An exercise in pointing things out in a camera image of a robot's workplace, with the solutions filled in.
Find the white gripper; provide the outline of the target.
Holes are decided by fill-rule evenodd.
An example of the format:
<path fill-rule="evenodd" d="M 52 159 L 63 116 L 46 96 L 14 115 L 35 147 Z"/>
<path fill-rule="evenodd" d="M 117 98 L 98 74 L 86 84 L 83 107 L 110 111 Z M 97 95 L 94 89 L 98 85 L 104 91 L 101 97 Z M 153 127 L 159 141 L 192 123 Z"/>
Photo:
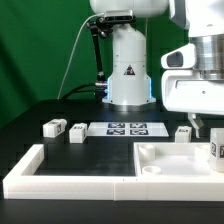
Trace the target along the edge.
<path fill-rule="evenodd" d="M 224 80 L 204 80 L 193 70 L 167 70 L 161 80 L 162 102 L 168 111 L 186 112 L 200 137 L 199 114 L 224 115 Z"/>

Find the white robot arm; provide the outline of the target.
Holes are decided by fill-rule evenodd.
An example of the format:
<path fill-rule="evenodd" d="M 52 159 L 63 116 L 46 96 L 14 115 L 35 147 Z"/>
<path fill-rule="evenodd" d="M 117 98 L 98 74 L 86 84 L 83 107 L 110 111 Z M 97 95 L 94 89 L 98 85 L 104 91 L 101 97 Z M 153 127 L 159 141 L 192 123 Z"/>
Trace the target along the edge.
<path fill-rule="evenodd" d="M 104 103 L 122 110 L 155 102 L 146 74 L 146 38 L 134 30 L 136 18 L 170 11 L 188 31 L 189 43 L 161 58 L 162 102 L 186 112 L 195 128 L 200 114 L 224 115 L 224 0 L 90 0 L 102 32 L 113 32 L 113 72 Z"/>

